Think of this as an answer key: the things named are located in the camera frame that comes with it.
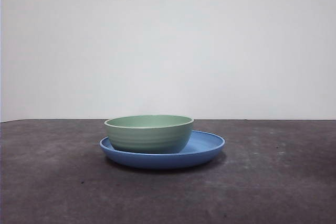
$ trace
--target table surface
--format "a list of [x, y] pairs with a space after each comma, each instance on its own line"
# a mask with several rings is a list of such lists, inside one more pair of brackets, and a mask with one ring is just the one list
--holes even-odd
[[103, 120], [1, 124], [1, 215], [15, 223], [336, 223], [336, 121], [196, 120], [211, 162], [118, 165]]

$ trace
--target plate rim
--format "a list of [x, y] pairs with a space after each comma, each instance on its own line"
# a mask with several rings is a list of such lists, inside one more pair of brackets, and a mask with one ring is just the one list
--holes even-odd
[[110, 151], [110, 152], [116, 152], [116, 153], [120, 153], [120, 154], [127, 154], [127, 155], [137, 155], [137, 156], [182, 156], [182, 155], [193, 155], [193, 154], [200, 154], [200, 153], [207, 153], [207, 152], [211, 152], [214, 150], [217, 150], [219, 148], [222, 148], [225, 145], [225, 139], [221, 136], [218, 136], [216, 134], [210, 133], [210, 132], [205, 132], [205, 131], [194, 131], [193, 132], [199, 132], [199, 133], [204, 133], [204, 134], [208, 134], [208, 135], [212, 135], [215, 136], [217, 138], [219, 138], [220, 140], [222, 140], [221, 144], [217, 145], [216, 147], [213, 147], [211, 149], [208, 149], [206, 151], [202, 151], [202, 152], [189, 152], [189, 153], [138, 153], [138, 152], [123, 152], [123, 151], [119, 151], [116, 149], [110, 149], [107, 148], [106, 146], [103, 145], [103, 141], [107, 138], [109, 138], [108, 136], [104, 137], [102, 140], [100, 140], [99, 145], [101, 148]]

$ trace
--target plate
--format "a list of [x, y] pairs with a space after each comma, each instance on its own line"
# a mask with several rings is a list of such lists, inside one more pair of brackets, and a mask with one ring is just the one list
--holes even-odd
[[222, 150], [225, 140], [212, 133], [192, 131], [184, 149], [172, 154], [117, 151], [112, 147], [108, 137], [103, 138], [99, 144], [109, 159], [121, 165], [145, 169], [176, 169], [212, 160]]

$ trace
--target ceramic bowl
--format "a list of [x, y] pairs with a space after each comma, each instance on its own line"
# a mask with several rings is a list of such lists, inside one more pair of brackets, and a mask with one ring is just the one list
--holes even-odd
[[136, 115], [104, 122], [113, 148], [136, 153], [178, 153], [187, 144], [194, 120], [179, 115]]

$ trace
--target white wall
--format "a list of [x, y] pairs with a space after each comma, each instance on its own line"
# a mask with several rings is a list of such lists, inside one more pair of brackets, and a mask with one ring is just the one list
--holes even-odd
[[336, 0], [2, 0], [2, 121], [336, 119]]

